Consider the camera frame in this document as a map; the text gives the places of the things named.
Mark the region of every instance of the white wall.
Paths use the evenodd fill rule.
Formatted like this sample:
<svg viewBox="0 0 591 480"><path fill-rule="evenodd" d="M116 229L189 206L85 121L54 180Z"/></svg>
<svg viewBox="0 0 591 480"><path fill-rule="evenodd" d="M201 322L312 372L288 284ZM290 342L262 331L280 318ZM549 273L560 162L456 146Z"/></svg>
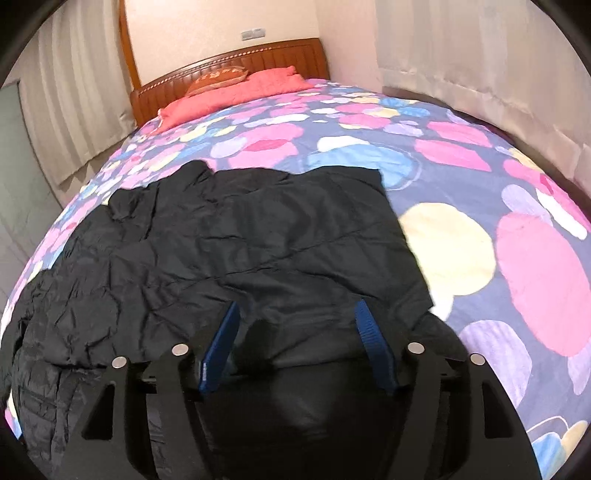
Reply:
<svg viewBox="0 0 591 480"><path fill-rule="evenodd" d="M316 13L331 79L381 92L375 0L316 0Z"/></svg>
<svg viewBox="0 0 591 480"><path fill-rule="evenodd" d="M237 48L319 36L314 0L126 0L126 12L142 84ZM259 27L266 37L241 40Z"/></svg>

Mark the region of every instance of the wooden headboard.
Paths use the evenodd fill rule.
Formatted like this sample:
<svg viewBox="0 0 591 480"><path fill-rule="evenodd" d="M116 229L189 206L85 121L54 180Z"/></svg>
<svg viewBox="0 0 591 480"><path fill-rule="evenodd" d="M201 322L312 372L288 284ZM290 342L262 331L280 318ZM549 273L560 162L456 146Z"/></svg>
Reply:
<svg viewBox="0 0 591 480"><path fill-rule="evenodd" d="M138 127L154 118L160 108L181 98L200 75L230 65L246 67L250 73L293 65L306 79L329 80L326 56L319 38L241 48L192 63L131 92L131 106Z"/></svg>

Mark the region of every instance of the silver screw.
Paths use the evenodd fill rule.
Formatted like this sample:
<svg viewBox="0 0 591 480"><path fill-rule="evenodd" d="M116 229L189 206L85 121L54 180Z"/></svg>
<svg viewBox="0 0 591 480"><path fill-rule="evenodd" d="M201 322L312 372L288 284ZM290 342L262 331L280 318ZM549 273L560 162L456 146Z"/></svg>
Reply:
<svg viewBox="0 0 591 480"><path fill-rule="evenodd" d="M173 347L174 356L183 356L189 351L189 347L184 343L179 343Z"/></svg>
<svg viewBox="0 0 591 480"><path fill-rule="evenodd" d="M421 355L421 353L424 353L425 351L423 344L418 342L409 343L407 348L409 352L414 353L415 355Z"/></svg>
<svg viewBox="0 0 591 480"><path fill-rule="evenodd" d="M117 358L113 359L111 365L113 368L122 368L127 365L127 359L124 356L118 356Z"/></svg>
<svg viewBox="0 0 591 480"><path fill-rule="evenodd" d="M473 353L470 355L470 362L474 365L484 365L486 363L486 358L479 353Z"/></svg>

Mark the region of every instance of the polka dot bedspread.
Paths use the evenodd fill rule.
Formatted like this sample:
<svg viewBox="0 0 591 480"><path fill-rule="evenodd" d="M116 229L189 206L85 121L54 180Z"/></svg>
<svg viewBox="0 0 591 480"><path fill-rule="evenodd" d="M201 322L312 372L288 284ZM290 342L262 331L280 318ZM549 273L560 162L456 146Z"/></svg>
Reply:
<svg viewBox="0 0 591 480"><path fill-rule="evenodd" d="M161 135L147 123L70 202L29 260L23 287L116 189L202 158L214 170L378 168L427 279L433 312L486 356L546 480L591 419L591 223L528 157L448 109L313 80L315 88L216 112ZM11 404L5 417L18 435Z"/></svg>

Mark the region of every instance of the electrical outlet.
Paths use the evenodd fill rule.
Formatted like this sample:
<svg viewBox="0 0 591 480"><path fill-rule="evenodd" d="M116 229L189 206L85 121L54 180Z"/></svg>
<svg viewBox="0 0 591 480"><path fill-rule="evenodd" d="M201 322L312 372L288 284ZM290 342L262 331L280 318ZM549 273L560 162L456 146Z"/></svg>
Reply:
<svg viewBox="0 0 591 480"><path fill-rule="evenodd" d="M245 30L244 32L240 32L240 35L242 36L242 41L245 40L252 40L254 37L252 36L252 30Z"/></svg>
<svg viewBox="0 0 591 480"><path fill-rule="evenodd" d="M262 38L267 34L264 28L254 28L253 30L245 30L240 32L242 41L252 40L253 38Z"/></svg>
<svg viewBox="0 0 591 480"><path fill-rule="evenodd" d="M252 30L252 38L262 38L267 34L264 28L255 28Z"/></svg>

